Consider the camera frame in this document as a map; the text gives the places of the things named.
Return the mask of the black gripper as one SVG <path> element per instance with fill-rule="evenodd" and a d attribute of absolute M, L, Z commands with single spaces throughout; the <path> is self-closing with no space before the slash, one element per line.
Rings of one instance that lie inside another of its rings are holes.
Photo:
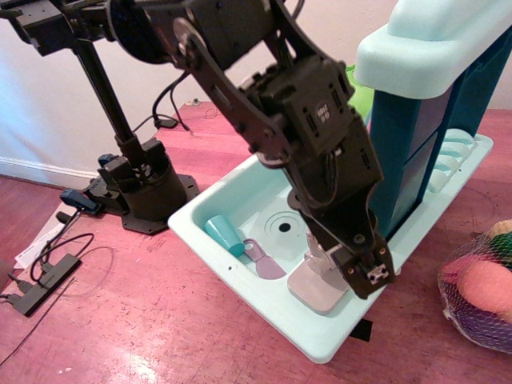
<path fill-rule="evenodd" d="M 362 120 L 260 118 L 257 123 L 260 161 L 284 169 L 292 203 L 355 294 L 367 299 L 370 289 L 394 283 L 392 254 L 368 208 L 382 172 Z"/>

